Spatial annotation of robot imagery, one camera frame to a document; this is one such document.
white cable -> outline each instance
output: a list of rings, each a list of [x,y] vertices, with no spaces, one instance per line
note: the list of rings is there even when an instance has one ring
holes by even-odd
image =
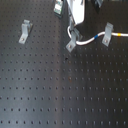
[[[128,37],[128,34],[124,34],[124,33],[112,33],[113,36],[123,36],[123,37]]]
[[[69,29],[70,29],[70,26],[68,26],[67,32],[68,32],[69,37],[71,38],[71,34],[70,34]],[[104,34],[105,34],[105,32],[100,32],[100,33],[97,34],[95,37],[92,37],[91,39],[89,39],[89,40],[87,40],[87,41],[83,41],[83,42],[76,41],[76,44],[77,44],[77,45],[86,45],[86,44],[92,42],[93,40],[95,40],[97,37],[102,36],[102,35],[104,35]],[[124,33],[112,33],[112,35],[113,35],[113,36],[128,37],[128,34],[124,34]]]

white object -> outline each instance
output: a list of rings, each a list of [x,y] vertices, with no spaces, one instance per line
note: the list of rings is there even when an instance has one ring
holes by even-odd
[[[68,32],[68,36],[71,38],[71,34],[70,34],[70,26],[67,28],[67,32]],[[104,35],[105,32],[100,32],[98,33],[96,36],[99,37],[99,36],[102,36]],[[123,37],[128,37],[128,34],[125,34],[125,33],[112,33],[112,36],[123,36]],[[89,44],[91,43],[93,40],[95,40],[96,38],[95,37],[92,37],[91,39],[87,40],[87,41],[76,41],[76,44],[77,45],[86,45],[86,44]]]
[[[80,24],[84,21],[85,16],[85,0],[67,0],[75,24]]]

black surface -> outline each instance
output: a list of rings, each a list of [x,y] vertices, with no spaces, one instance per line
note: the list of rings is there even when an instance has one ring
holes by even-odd
[[[128,38],[103,37],[69,54],[68,13],[59,19],[52,0],[0,1],[0,128],[127,128]],[[33,30],[18,43],[23,20]],[[91,3],[88,39],[104,31],[128,32],[128,4],[105,2],[99,15]]]

bolt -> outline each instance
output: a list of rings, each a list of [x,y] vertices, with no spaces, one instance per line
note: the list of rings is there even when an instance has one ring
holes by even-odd
[[[24,41],[24,38],[22,38],[21,40]]]
[[[105,40],[105,43],[108,43],[108,40]]]
[[[68,47],[69,47],[69,48],[72,48],[72,45],[69,45]]]

metal clamp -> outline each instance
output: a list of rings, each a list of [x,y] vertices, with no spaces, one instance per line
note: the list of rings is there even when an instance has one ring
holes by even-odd
[[[24,23],[22,24],[21,28],[22,28],[22,35],[20,37],[19,43],[21,44],[25,44],[28,34],[30,33],[31,29],[32,29],[33,24],[30,23],[29,20],[24,20]]]
[[[66,48],[69,52],[76,47],[76,33],[74,31],[71,32],[71,41],[66,45]]]
[[[108,47],[110,40],[111,40],[112,31],[113,31],[113,25],[110,23],[107,23],[107,25],[105,27],[105,35],[104,35],[104,38],[102,40],[102,43],[104,45],[106,45],[107,47]]]

